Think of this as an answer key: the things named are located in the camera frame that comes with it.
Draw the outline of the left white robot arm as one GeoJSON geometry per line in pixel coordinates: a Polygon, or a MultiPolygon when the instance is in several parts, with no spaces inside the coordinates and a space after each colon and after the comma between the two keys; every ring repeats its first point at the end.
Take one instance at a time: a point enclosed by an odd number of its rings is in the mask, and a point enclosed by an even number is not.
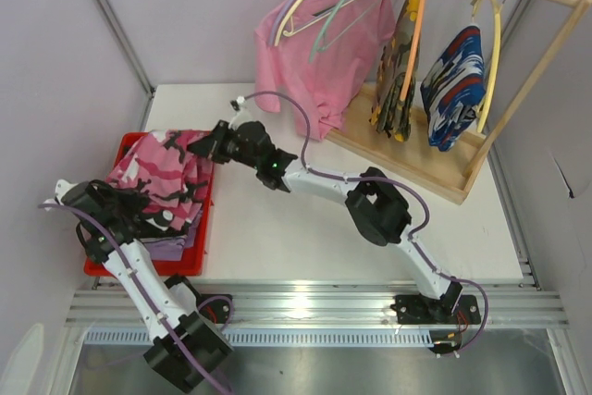
{"type": "Polygon", "coordinates": [[[76,231],[87,257],[102,265],[124,288],[147,328],[151,348],[146,363],[184,393],[207,381],[221,394],[231,392],[214,375],[232,348],[216,325],[187,304],[175,288],[196,292],[183,278],[161,279],[141,241],[149,224],[130,193],[98,180],[57,182],[52,203],[79,220],[76,231]]]}

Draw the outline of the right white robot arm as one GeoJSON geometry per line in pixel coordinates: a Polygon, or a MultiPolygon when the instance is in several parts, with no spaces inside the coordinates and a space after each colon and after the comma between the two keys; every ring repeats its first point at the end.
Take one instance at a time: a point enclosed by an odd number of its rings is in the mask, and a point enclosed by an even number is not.
{"type": "Polygon", "coordinates": [[[418,307],[422,315],[439,323],[458,311],[462,284],[443,273],[423,250],[411,229],[408,202],[381,170],[370,167],[362,176],[349,178],[314,172],[297,155],[277,148],[259,121],[233,128],[220,120],[188,150],[216,164],[234,161],[251,167],[271,190],[308,193],[344,205],[366,241],[400,252],[419,291],[412,297],[411,309],[418,307]]]}

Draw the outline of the green yellow camouflage trousers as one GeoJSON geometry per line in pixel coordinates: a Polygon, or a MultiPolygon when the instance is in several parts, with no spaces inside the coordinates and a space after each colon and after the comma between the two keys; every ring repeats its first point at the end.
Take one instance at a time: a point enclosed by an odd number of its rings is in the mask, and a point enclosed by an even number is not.
{"type": "Polygon", "coordinates": [[[376,94],[369,122],[377,133],[385,133],[397,142],[406,142],[411,134],[410,112],[414,99],[415,73],[411,70],[408,91],[401,97],[405,75],[409,68],[413,32],[420,0],[405,0],[395,30],[383,47],[378,64],[376,94]]]}

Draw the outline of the pink camouflage trousers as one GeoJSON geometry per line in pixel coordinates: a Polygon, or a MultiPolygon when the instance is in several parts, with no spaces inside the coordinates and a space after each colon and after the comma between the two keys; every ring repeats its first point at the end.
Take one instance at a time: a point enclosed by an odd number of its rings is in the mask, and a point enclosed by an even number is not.
{"type": "Polygon", "coordinates": [[[129,148],[106,178],[132,199],[132,212],[152,235],[182,236],[203,210],[213,164],[190,146],[203,130],[153,130],[129,148]]]}

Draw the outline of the orange hanger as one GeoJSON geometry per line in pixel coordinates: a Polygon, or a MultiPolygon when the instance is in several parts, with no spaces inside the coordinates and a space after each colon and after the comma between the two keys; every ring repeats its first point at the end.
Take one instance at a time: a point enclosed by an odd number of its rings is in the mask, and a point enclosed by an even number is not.
{"type": "Polygon", "coordinates": [[[425,14],[426,0],[418,0],[416,21],[413,29],[413,37],[411,42],[411,48],[408,57],[408,65],[405,72],[403,84],[401,86],[400,99],[404,103],[407,98],[408,91],[411,86],[411,80],[413,76],[413,69],[415,67],[415,61],[417,58],[418,47],[421,38],[421,31],[423,26],[424,14],[425,14]]]}

